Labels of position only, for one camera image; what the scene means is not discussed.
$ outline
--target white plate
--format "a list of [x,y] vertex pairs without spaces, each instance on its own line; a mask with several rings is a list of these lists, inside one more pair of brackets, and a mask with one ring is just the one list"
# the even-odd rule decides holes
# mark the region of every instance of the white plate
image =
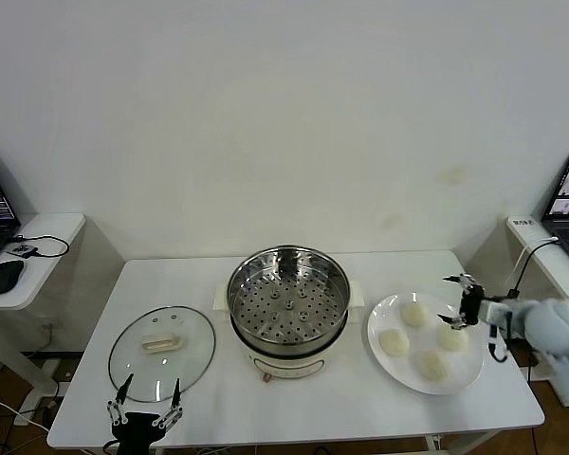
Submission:
[[[408,301],[422,301],[430,309],[430,322],[421,329],[409,327],[402,320],[400,310]],[[440,347],[437,331],[441,324],[438,314],[455,316],[455,308],[437,297],[416,292],[395,294],[382,300],[371,312],[367,324],[369,344],[377,361],[394,379],[416,391],[430,395],[459,393],[471,386],[478,378],[485,361],[486,332],[483,327],[468,327],[468,347],[461,353],[452,353]],[[411,342],[409,354],[405,357],[390,357],[379,346],[379,334],[384,330],[399,329],[407,334]],[[441,382],[426,379],[416,366],[415,359],[421,351],[436,349],[450,364],[450,377]]]

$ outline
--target robotic arm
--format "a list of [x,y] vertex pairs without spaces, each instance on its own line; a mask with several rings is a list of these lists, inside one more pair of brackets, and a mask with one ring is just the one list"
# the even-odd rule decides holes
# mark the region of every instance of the robotic arm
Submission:
[[112,434],[116,437],[113,443],[119,443],[117,455],[148,455],[150,444],[164,438],[167,431],[183,415],[183,408],[180,405],[179,379],[174,386],[171,406],[162,415],[149,412],[124,412],[124,400],[132,381],[133,375],[130,374],[118,389],[116,399],[107,402],[107,412],[112,422]]
[[562,391],[569,397],[569,302],[556,299],[544,301],[512,300],[506,297],[487,297],[485,290],[470,275],[447,277],[446,281],[462,286],[459,314],[454,317],[438,315],[452,330],[463,330],[479,321],[490,325],[488,349],[498,362],[507,353],[496,354],[498,328],[526,338],[552,367]]

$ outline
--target floor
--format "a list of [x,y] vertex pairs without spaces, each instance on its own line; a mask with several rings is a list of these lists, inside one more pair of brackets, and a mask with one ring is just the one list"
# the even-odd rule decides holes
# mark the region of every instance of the floor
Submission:
[[[524,343],[517,343],[513,349],[517,362],[526,365],[529,354]],[[55,379],[67,381],[74,373],[78,361],[75,359],[63,360],[59,369],[55,373]],[[554,394],[550,385],[546,382],[534,383],[532,388],[541,407],[546,415],[546,422],[536,428],[535,437],[538,453],[540,455],[569,455],[569,409],[560,405],[559,399]],[[8,369],[0,370],[0,399],[8,405],[18,409],[19,405],[29,389],[29,386],[16,374]],[[50,402],[47,399],[41,406],[46,406]],[[34,413],[33,420],[38,423],[45,423],[49,426],[56,414],[56,407],[53,409],[41,409]],[[9,450],[14,450],[21,444],[37,438],[27,446],[16,450],[20,454],[47,455],[53,453],[77,454],[76,450],[54,450],[46,445],[46,438],[43,431],[39,428],[13,427],[12,417],[3,416],[0,418],[0,454],[5,454]],[[443,447],[447,447],[451,438],[445,438]],[[254,446],[233,447],[217,452],[219,455],[361,455],[374,453],[394,453],[404,451],[425,450],[426,446],[423,439],[399,439],[399,440],[378,440],[366,442],[337,442],[326,443],[323,445],[288,445],[288,446],[258,446],[255,452]],[[172,449],[168,450],[168,455],[209,455],[208,450],[198,449]],[[533,455],[535,454],[531,437],[531,430],[520,429],[504,431],[482,446],[471,452],[472,455]]]

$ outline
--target dough ball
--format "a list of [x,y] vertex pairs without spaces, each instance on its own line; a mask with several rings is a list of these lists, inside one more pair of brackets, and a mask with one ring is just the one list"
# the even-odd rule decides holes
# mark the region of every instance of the dough ball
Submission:
[[402,305],[402,320],[416,329],[423,327],[430,319],[430,311],[421,301],[409,301]]
[[420,353],[417,357],[417,363],[419,371],[430,381],[444,381],[450,375],[449,363],[436,351]]
[[390,329],[379,334],[379,346],[387,355],[402,357],[409,351],[407,334],[398,329]]
[[438,329],[438,342],[447,351],[464,351],[468,346],[468,333],[443,324]]

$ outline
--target glass lid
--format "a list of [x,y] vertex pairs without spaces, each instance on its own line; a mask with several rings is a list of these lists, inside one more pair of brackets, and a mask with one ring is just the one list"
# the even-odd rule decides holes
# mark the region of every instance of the glass lid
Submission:
[[158,308],[135,320],[120,334],[108,363],[116,389],[132,373],[127,398],[157,402],[191,387],[207,370],[215,351],[209,320],[187,306]]

